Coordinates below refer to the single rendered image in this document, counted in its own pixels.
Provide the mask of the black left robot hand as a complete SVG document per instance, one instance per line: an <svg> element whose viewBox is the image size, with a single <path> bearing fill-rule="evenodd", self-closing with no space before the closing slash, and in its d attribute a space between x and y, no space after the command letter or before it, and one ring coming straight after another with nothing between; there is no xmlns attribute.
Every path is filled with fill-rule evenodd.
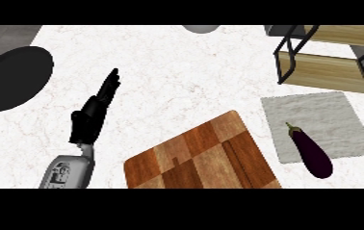
<svg viewBox="0 0 364 230"><path fill-rule="evenodd" d="M120 84L118 69L114 68L102 83L97 94L89 98L81 110L74 111L71 114L71 143L94 143Z"/></svg>

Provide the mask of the grey placemat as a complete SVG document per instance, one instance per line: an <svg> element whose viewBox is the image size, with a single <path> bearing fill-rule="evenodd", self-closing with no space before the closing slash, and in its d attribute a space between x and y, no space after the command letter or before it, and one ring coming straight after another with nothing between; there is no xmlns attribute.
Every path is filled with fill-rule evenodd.
<svg viewBox="0 0 364 230"><path fill-rule="evenodd" d="M342 92L265 97L262 105L282 164L302 161L285 123L302 128L331 159L364 156L364 125Z"/></svg>

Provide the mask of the black round pan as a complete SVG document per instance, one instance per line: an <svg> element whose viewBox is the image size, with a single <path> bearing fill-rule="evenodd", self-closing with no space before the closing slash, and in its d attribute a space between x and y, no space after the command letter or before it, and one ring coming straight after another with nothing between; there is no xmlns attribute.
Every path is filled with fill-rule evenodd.
<svg viewBox="0 0 364 230"><path fill-rule="evenodd" d="M0 55L0 112L23 104L49 83L53 56L38 46L19 47Z"/></svg>

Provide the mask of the wooden cutting board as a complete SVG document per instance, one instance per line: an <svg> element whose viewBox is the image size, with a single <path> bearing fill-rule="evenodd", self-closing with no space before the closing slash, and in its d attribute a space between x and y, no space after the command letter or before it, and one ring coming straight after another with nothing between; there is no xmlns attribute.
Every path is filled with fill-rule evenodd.
<svg viewBox="0 0 364 230"><path fill-rule="evenodd" d="M235 111L128 158L124 172L127 186L139 189L279 187Z"/></svg>

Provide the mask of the grey flat appliance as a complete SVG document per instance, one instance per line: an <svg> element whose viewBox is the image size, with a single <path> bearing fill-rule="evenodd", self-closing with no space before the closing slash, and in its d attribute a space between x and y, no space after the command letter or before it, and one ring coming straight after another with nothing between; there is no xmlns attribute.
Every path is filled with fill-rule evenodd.
<svg viewBox="0 0 364 230"><path fill-rule="evenodd" d="M0 54L28 46L40 29L40 25L0 25Z"/></svg>

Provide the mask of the grey round object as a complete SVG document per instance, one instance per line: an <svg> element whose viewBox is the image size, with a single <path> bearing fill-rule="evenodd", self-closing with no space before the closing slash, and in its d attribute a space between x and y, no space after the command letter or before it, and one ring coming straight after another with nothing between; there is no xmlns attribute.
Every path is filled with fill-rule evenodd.
<svg viewBox="0 0 364 230"><path fill-rule="evenodd" d="M183 28L195 34L207 34L213 32L219 26L217 25L185 25Z"/></svg>

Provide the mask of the purple eggplant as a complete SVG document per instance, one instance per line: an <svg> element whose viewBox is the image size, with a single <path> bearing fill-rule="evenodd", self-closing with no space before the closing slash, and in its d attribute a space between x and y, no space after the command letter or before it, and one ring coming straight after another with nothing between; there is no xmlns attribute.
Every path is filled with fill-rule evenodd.
<svg viewBox="0 0 364 230"><path fill-rule="evenodd" d="M285 123L285 125L288 127L288 136L296 144L310 175L319 179L328 178L333 174L333 163L324 150L300 127L293 126L290 123Z"/></svg>

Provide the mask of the wooden tiered shelf black frame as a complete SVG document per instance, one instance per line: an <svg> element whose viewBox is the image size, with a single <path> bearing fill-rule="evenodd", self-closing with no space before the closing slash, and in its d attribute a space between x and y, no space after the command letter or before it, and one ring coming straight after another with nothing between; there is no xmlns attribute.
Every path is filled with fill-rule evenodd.
<svg viewBox="0 0 364 230"><path fill-rule="evenodd" d="M364 25L271 25L276 83L364 93ZM309 41L347 45L355 59L302 53Z"/></svg>

